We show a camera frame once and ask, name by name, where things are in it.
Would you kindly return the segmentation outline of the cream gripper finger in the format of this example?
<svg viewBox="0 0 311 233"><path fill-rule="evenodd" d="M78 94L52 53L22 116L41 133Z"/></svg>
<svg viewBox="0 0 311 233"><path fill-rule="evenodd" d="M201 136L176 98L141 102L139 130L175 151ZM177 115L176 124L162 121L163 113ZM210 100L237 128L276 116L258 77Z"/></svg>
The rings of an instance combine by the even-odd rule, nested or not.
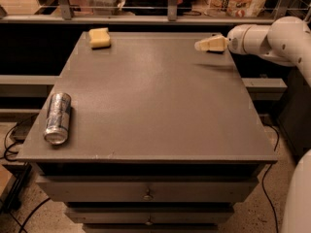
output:
<svg viewBox="0 0 311 233"><path fill-rule="evenodd" d="M202 39L194 44L199 51L224 51L228 46L228 38L223 35L215 35Z"/></svg>

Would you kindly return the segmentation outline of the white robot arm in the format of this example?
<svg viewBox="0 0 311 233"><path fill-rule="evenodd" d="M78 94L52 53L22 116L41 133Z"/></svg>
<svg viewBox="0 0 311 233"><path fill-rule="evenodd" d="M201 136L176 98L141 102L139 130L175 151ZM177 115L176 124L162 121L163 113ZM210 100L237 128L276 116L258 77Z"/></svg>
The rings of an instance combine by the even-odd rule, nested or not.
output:
<svg viewBox="0 0 311 233"><path fill-rule="evenodd" d="M194 44L199 51L230 50L253 54L283 66L295 66L311 86L311 31L298 17L281 17L270 25L242 24L226 36ZM298 161L292 176L281 233L311 232L311 149Z"/></svg>

